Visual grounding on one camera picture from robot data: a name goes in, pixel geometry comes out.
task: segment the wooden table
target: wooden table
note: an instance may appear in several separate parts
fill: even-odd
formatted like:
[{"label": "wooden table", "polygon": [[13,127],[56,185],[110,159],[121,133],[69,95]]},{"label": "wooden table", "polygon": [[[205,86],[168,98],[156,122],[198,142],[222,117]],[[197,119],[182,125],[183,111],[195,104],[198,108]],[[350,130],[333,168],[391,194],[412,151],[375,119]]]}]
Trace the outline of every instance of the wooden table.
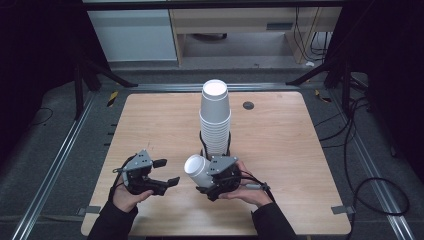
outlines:
[{"label": "wooden table", "polygon": [[[347,234],[342,205],[303,97],[298,92],[230,92],[231,155],[244,161],[260,181],[267,182],[278,205],[298,235]],[[129,157],[146,149],[150,157],[166,158],[165,167],[149,175],[166,181],[180,176],[165,196],[138,205],[131,235],[196,236],[256,235],[253,206],[240,200],[211,202],[184,173],[188,157],[198,154],[201,93],[132,94],[128,97],[99,176],[90,206],[103,206],[116,174]],[[245,101],[254,109],[243,108]],[[87,235],[98,214],[87,214]]]}]

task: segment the forearm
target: forearm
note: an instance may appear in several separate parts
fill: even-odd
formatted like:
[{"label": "forearm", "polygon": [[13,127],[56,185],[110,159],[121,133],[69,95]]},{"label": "forearm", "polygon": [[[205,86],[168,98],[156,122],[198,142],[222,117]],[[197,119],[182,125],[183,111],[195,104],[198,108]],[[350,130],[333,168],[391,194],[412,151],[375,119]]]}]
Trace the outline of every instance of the forearm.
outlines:
[{"label": "forearm", "polygon": [[295,240],[296,233],[276,203],[266,204],[252,214],[259,240]]},{"label": "forearm", "polygon": [[126,213],[119,210],[113,203],[106,202],[87,239],[128,239],[128,233],[131,231],[137,213],[137,207]]}]

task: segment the black cable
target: black cable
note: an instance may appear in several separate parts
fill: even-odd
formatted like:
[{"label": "black cable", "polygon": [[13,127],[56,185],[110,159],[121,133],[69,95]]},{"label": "black cable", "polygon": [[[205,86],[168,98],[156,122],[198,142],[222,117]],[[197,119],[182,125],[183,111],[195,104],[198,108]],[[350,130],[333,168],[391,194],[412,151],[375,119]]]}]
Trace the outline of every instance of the black cable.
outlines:
[{"label": "black cable", "polygon": [[[352,137],[347,141],[347,143],[350,143],[353,138],[355,137],[356,131],[354,132],[354,134],[352,135]],[[325,148],[336,148],[336,147],[343,147],[345,145],[345,143],[339,144],[339,145],[332,145],[332,146],[323,146],[321,148],[325,149]]]},{"label": "black cable", "polygon": [[44,120],[42,120],[40,122],[32,123],[32,124],[28,125],[26,131],[30,130],[33,126],[37,126],[37,125],[40,125],[40,124],[43,124],[43,123],[47,122],[53,116],[53,110],[51,108],[43,107],[43,108],[39,108],[38,109],[38,111],[40,111],[40,110],[49,110],[50,111],[50,115],[46,119],[44,119]]},{"label": "black cable", "polygon": [[337,116],[339,116],[339,115],[341,115],[342,113],[341,112],[339,112],[339,113],[337,113],[336,115],[334,115],[334,116],[332,116],[332,117],[330,117],[330,118],[327,118],[327,119],[325,119],[325,120],[323,120],[323,121],[321,121],[321,122],[319,122],[319,123],[317,123],[317,124],[315,124],[314,125],[314,127],[317,127],[317,126],[319,126],[319,125],[321,125],[321,124],[323,124],[323,123],[325,123],[325,122],[328,122],[328,121],[330,121],[331,119],[333,119],[333,118],[335,118],[335,117],[337,117]]},{"label": "black cable", "polygon": [[[347,168],[347,141],[348,141],[348,138],[349,138],[349,135],[350,135],[350,131],[352,130],[352,126],[354,125],[354,117],[355,117],[355,111],[357,110],[357,104],[359,103],[359,101],[361,101],[363,99],[364,98],[360,98],[360,99],[356,100],[351,105],[351,107],[350,107],[351,121],[350,121],[350,124],[349,124],[348,132],[346,133],[346,136],[345,136],[345,140],[344,140],[344,143],[345,144],[344,144],[344,147],[343,147],[344,172],[345,172],[345,175],[346,175],[346,180],[348,182],[349,188],[350,188],[350,190],[353,193],[353,204],[352,204],[352,206],[354,208],[356,208],[357,201],[359,201],[365,207],[367,207],[368,209],[370,209],[371,211],[374,211],[374,212],[377,212],[377,213],[380,213],[380,214],[384,214],[384,215],[389,215],[389,216],[402,216],[402,215],[406,214],[409,211],[410,202],[409,202],[409,199],[408,199],[408,196],[406,195],[406,193],[398,185],[396,185],[394,182],[392,182],[392,181],[390,181],[388,179],[385,179],[385,178],[381,178],[381,177],[370,177],[370,178],[366,178],[365,180],[363,180],[356,188],[353,188],[351,179],[349,177],[349,171],[348,171],[348,168]],[[394,186],[402,194],[403,198],[405,199],[405,201],[406,201],[405,208],[402,211],[400,211],[400,212],[387,212],[387,211],[383,211],[383,210],[380,210],[378,208],[373,207],[371,204],[367,203],[365,200],[363,200],[362,198],[360,198],[358,196],[359,195],[359,191],[361,190],[361,188],[366,183],[368,183],[370,181],[384,181],[384,182],[389,183],[392,186]],[[354,225],[355,225],[355,219],[356,219],[356,214],[354,213],[352,215],[352,218],[351,218],[351,231],[346,236],[346,239],[347,240],[350,239],[351,236],[352,236],[352,232],[353,232]]]},{"label": "black cable", "polygon": [[319,139],[319,141],[320,141],[320,142],[323,142],[323,141],[327,141],[327,140],[329,140],[329,139],[332,139],[332,138],[337,137],[338,135],[342,134],[342,132],[344,132],[344,130],[345,130],[345,129],[347,128],[347,126],[349,125],[349,123],[350,123],[350,120],[348,120],[348,121],[347,121],[347,123],[343,126],[343,128],[342,128],[342,129],[340,129],[338,132],[336,132],[336,133],[334,133],[334,134],[332,134],[332,135],[330,135],[330,136],[328,136],[328,137],[321,138],[321,139]]},{"label": "black cable", "polygon": [[118,173],[118,175],[116,175],[115,181],[113,182],[112,187],[110,187],[109,196],[108,196],[108,201],[113,202],[113,195],[115,195],[115,190],[116,190],[116,188],[117,188],[118,186],[120,186],[120,185],[124,184],[124,182],[122,182],[122,183],[120,183],[120,184],[117,184],[117,183],[118,183],[119,178],[121,177],[122,170],[123,170],[123,169],[124,169],[124,167],[127,165],[127,163],[128,163],[129,161],[131,161],[133,158],[134,158],[134,156],[129,157],[127,160],[125,160],[125,162],[124,162],[124,164],[122,165],[122,167],[121,167],[121,168],[117,168],[117,169],[114,169],[114,170],[112,171],[113,173]]},{"label": "black cable", "polygon": [[[305,44],[303,43],[302,34],[300,32],[300,28],[299,28],[299,24],[298,24],[298,21],[299,21],[299,7],[296,7],[296,10],[295,11],[296,12],[295,12],[295,23],[294,23],[294,28],[293,28],[293,38],[294,38],[294,41],[295,41],[297,47],[300,49],[300,52],[302,53],[303,58],[305,58],[307,61],[319,61],[319,60],[321,60],[321,59],[311,58],[306,53]],[[300,42],[301,42],[300,45],[299,45],[299,42],[296,39],[296,30],[299,33],[299,38],[300,38]]]},{"label": "black cable", "polygon": [[328,38],[328,32],[325,33],[325,40],[324,40],[324,49],[323,49],[323,53],[324,53],[324,57],[322,58],[322,63],[324,64],[324,60],[325,60],[325,56],[327,56],[327,38]]},{"label": "black cable", "polygon": [[[318,55],[318,56],[325,56],[326,55],[326,51],[327,51],[327,35],[328,35],[328,32],[325,33],[324,47],[321,48],[321,46],[319,44],[319,39],[318,39],[319,32],[315,32],[314,33],[314,36],[312,37],[311,44],[309,45],[309,48],[311,50],[311,53],[313,53],[315,55]],[[319,48],[314,48],[312,46],[313,43],[314,43],[315,38],[317,38],[317,41],[316,42],[317,42]]]},{"label": "black cable", "polygon": [[[241,171],[241,170],[240,170],[240,172],[246,173],[250,177],[245,177],[245,176],[231,176],[231,177],[226,177],[226,178],[221,178],[221,179],[215,180],[214,183],[221,183],[221,182],[225,182],[225,181],[228,181],[228,180],[234,180],[234,179],[247,179],[247,180],[252,180],[252,181],[258,183],[261,186],[268,186],[266,183],[259,181],[251,173],[245,172],[245,171]],[[271,201],[275,202],[275,198],[274,198],[274,195],[272,194],[272,192],[270,190],[270,187],[268,186],[267,189],[265,189],[264,191],[268,194],[268,196],[271,199]]]}]

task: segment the dark floor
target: dark floor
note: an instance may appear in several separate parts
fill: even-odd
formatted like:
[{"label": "dark floor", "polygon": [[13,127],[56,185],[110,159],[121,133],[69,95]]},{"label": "dark floor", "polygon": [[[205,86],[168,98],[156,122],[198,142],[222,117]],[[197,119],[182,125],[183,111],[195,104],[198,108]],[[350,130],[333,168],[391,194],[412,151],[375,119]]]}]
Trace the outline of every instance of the dark floor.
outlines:
[{"label": "dark floor", "polygon": [[[218,78],[227,83],[281,83],[294,80],[308,71],[308,68],[248,68],[248,69],[207,69],[207,70],[156,70],[156,71],[116,71],[124,79],[135,83],[203,83],[211,78]],[[329,119],[316,126],[319,138],[325,138],[343,128],[343,114],[339,114],[340,89],[327,90],[322,82],[325,73],[311,79],[294,89],[302,93],[314,124]],[[48,192],[43,203],[40,217],[32,227],[28,239],[85,239],[80,232],[81,222],[57,221],[51,216],[76,216],[79,208],[86,207],[97,182],[100,169],[112,140],[109,133],[114,131],[113,124],[119,120],[126,96],[136,91],[126,90],[105,77],[102,79],[102,89],[96,93],[85,92],[85,98],[93,96],[91,110],[83,123],[72,149],[67,155],[63,166],[59,168],[57,179]],[[25,133],[8,159],[8,165],[1,170],[0,176],[0,239],[12,238],[17,224],[30,207],[34,196],[42,185],[45,176],[60,152],[75,114],[73,84],[65,84],[49,91],[43,100],[33,123]],[[324,101],[315,95],[315,89],[320,90],[321,97],[328,97],[331,102]],[[112,107],[107,107],[111,92],[119,90]],[[355,99],[363,96],[359,91],[352,90]],[[354,140],[347,145],[347,169],[354,186],[369,177],[364,165],[363,152],[358,152],[358,142],[366,146],[366,153],[372,159],[380,175],[390,179],[406,193],[410,210],[402,217],[410,228],[411,236],[424,239],[424,188],[422,182],[415,176],[409,164],[401,158],[390,154],[390,143],[384,137],[381,124],[376,121],[374,113],[367,111],[367,105],[361,106],[355,114],[356,134]],[[330,170],[336,182],[342,201],[350,206],[353,194],[348,187],[344,172],[343,141],[346,131],[327,141],[322,141]],[[375,194],[375,186],[365,186],[360,191],[360,197],[380,208],[381,204]],[[396,199],[400,208],[404,202],[401,194],[389,186],[389,191]],[[393,229],[393,218],[372,211],[363,204],[356,206],[357,214],[351,239],[354,240],[391,240],[411,239],[397,236]],[[345,239],[345,236],[311,236],[313,240]]]}]

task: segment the stacked paper cup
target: stacked paper cup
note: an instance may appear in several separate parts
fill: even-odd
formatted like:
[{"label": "stacked paper cup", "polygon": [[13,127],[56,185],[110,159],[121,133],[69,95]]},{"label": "stacked paper cup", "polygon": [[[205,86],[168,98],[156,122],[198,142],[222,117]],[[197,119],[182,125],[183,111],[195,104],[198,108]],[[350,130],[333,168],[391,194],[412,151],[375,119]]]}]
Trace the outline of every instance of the stacked paper cup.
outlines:
[{"label": "stacked paper cup", "polygon": [[231,123],[227,84],[217,79],[203,84],[199,116],[201,137],[208,155],[226,154]]}]

